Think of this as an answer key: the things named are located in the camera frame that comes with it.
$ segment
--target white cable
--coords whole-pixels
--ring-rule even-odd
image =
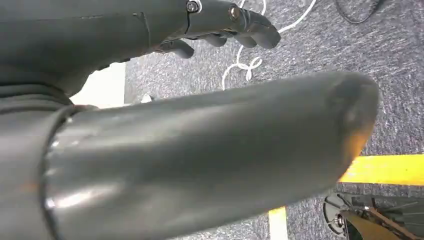
[[[241,0],[239,7],[242,8],[243,5],[245,4],[245,2],[246,2],[246,0]],[[263,2],[263,8],[262,8],[262,11],[260,12],[260,14],[264,15],[265,12],[267,11],[267,0],[262,0],[262,2]],[[278,30],[278,33],[281,34],[281,33],[285,32],[289,29],[296,27],[296,25],[299,24],[309,14],[309,12],[312,10],[312,8],[314,7],[316,2],[317,2],[317,0],[312,0],[309,7],[302,14],[302,16],[299,17],[299,19],[297,19],[292,24],[285,26],[285,27],[281,28],[280,30]],[[255,57],[250,62],[249,65],[246,65],[244,63],[240,63],[240,55],[242,54],[242,50],[243,50],[243,46],[240,46],[240,48],[238,49],[237,55],[235,57],[235,63],[228,66],[226,68],[226,70],[224,71],[223,75],[222,75],[221,85],[222,85],[223,91],[225,91],[225,80],[226,80],[228,74],[230,73],[231,69],[233,69],[234,67],[238,67],[239,69],[247,70],[245,78],[246,78],[246,81],[250,81],[252,79],[252,70],[259,67],[262,64],[262,58],[260,56]]]

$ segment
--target white floor line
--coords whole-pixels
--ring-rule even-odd
[[[286,208],[281,207],[269,211],[269,234],[271,240],[289,240],[287,235]]]
[[[70,99],[76,105],[94,105],[101,109],[124,105],[125,63],[91,74],[82,90]]]

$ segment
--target robotic finger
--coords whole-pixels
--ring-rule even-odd
[[[265,49],[274,48],[281,39],[277,29],[265,16],[239,8],[234,3],[197,0],[189,1],[189,5],[196,6],[191,8],[196,11],[188,14],[185,34],[188,39],[205,39],[211,45],[221,47],[227,38],[234,37],[246,48],[259,45]]]
[[[182,59],[189,59],[193,56],[195,50],[185,41],[177,39],[174,41],[162,43],[155,52],[161,54],[175,53]]]

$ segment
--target robotic hand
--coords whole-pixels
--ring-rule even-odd
[[[67,96],[114,62],[152,52],[189,58],[184,38],[267,49],[280,41],[266,17],[222,0],[5,0],[0,10],[0,84],[41,83]]]
[[[359,155],[378,87],[318,73],[111,109],[88,75],[181,39],[270,49],[263,16],[220,0],[0,2],[0,239],[161,240],[330,188]]]

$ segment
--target metal screw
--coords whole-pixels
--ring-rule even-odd
[[[229,9],[229,18],[232,21],[236,21],[240,17],[240,8],[238,6],[232,6]]]
[[[187,11],[189,13],[197,13],[199,11],[199,5],[195,1],[187,2]]]

